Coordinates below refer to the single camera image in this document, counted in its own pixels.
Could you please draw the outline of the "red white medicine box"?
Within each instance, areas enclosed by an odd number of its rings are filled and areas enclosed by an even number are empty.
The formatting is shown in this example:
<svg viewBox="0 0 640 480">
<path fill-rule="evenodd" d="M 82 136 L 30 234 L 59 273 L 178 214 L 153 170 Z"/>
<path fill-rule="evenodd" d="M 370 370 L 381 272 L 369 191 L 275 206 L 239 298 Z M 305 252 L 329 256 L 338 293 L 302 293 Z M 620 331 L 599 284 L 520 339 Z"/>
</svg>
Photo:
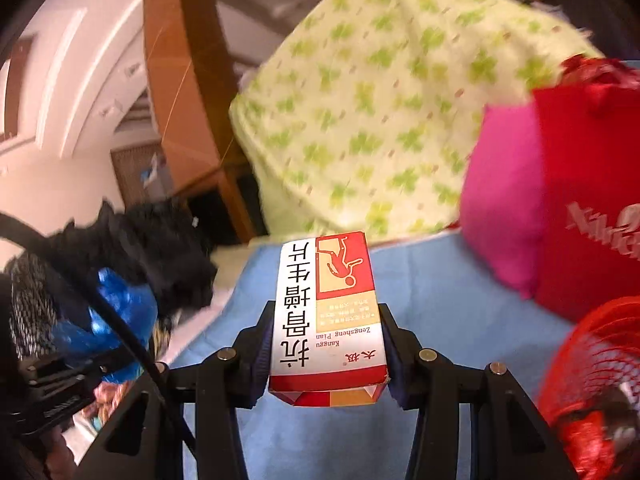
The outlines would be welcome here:
<svg viewBox="0 0 640 480">
<path fill-rule="evenodd" d="M 366 236 L 292 240 L 280 251 L 268 389 L 287 404 L 375 404 L 388 382 Z"/>
</svg>

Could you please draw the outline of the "red plastic mesh basket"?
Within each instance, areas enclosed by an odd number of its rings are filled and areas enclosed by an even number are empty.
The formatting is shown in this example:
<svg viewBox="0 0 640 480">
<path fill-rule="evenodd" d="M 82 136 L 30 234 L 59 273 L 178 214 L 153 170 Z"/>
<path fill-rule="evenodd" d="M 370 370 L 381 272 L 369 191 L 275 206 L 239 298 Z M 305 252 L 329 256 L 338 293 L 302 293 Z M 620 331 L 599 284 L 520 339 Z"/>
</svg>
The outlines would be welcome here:
<svg viewBox="0 0 640 480">
<path fill-rule="evenodd" d="M 538 408 L 581 479 L 639 477 L 639 299 L 589 312 L 563 342 Z"/>
</svg>

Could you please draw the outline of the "blue towel blanket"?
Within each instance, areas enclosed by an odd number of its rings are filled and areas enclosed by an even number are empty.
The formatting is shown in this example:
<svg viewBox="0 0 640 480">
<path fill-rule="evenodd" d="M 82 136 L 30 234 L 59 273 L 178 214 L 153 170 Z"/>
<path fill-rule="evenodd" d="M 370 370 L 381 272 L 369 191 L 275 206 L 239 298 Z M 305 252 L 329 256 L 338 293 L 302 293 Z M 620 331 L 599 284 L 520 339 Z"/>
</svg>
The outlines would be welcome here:
<svg viewBox="0 0 640 480">
<path fill-rule="evenodd" d="M 178 356 L 202 362 L 254 325 L 276 294 L 280 248 L 248 259 L 221 315 Z M 529 396 L 570 333 L 570 322 L 497 283 L 457 234 L 376 248 L 376 294 L 397 325 L 451 362 L 484 368 L 506 364 Z M 359 408 L 296 408 L 272 394 L 238 424 L 247 473 L 253 479 L 401 479 L 418 415 L 389 393 Z"/>
</svg>

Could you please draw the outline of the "black lace garment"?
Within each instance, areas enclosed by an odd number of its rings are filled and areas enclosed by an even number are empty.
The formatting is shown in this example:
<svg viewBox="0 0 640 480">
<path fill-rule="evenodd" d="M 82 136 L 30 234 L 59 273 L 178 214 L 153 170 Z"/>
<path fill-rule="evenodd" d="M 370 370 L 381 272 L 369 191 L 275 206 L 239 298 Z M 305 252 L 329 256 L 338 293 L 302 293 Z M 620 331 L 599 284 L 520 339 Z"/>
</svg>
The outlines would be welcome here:
<svg viewBox="0 0 640 480">
<path fill-rule="evenodd" d="M 149 286 L 161 320 L 212 301 L 217 273 L 212 250 L 201 241 L 186 208 L 173 200 L 123 211 L 104 200 L 93 223 L 68 222 L 50 242 L 93 285 L 108 269 L 130 285 Z"/>
</svg>

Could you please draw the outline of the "pink pillow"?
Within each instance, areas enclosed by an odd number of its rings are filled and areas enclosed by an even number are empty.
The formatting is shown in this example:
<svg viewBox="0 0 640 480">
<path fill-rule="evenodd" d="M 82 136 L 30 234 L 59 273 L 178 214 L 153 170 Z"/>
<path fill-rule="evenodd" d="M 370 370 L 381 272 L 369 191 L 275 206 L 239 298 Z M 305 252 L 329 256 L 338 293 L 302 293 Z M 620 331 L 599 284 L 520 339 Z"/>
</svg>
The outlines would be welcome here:
<svg viewBox="0 0 640 480">
<path fill-rule="evenodd" d="M 460 196 L 461 233 L 494 278 L 533 296 L 544 230 L 536 107 L 488 106 Z"/>
</svg>

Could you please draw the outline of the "red Nilrich paper bag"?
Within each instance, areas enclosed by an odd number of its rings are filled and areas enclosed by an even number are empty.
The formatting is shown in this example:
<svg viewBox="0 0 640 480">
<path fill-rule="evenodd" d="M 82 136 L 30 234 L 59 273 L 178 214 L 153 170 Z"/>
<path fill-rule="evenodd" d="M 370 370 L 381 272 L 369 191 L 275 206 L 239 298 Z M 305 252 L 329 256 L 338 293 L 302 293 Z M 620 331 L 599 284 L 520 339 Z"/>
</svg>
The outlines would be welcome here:
<svg viewBox="0 0 640 480">
<path fill-rule="evenodd" d="M 544 176 L 535 299 L 577 322 L 639 292 L 639 72 L 575 55 L 534 93 Z"/>
</svg>

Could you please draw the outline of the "green clover pattern quilt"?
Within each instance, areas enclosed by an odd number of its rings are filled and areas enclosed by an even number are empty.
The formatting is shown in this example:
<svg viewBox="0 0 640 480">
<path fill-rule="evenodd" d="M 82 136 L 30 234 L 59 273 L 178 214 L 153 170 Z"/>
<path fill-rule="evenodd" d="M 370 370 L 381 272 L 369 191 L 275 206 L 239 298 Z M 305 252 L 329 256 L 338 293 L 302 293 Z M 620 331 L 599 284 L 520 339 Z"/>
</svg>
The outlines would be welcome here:
<svg viewBox="0 0 640 480">
<path fill-rule="evenodd" d="M 583 32 L 515 0 L 322 0 L 230 106 L 268 233 L 446 229 L 485 108 L 575 54 Z"/>
</svg>

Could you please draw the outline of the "brown wooden cabinet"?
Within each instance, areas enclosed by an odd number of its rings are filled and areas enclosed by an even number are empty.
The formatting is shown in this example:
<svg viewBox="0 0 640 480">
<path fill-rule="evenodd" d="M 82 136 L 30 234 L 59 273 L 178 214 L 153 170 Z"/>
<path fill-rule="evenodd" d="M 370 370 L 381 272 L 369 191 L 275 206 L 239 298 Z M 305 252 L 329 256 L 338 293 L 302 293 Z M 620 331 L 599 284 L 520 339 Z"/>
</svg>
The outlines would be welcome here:
<svg viewBox="0 0 640 480">
<path fill-rule="evenodd" d="M 243 243 L 256 234 L 238 180 L 250 164 L 229 106 L 238 93 L 215 0 L 143 0 L 144 58 L 174 192 L 220 194 Z"/>
</svg>

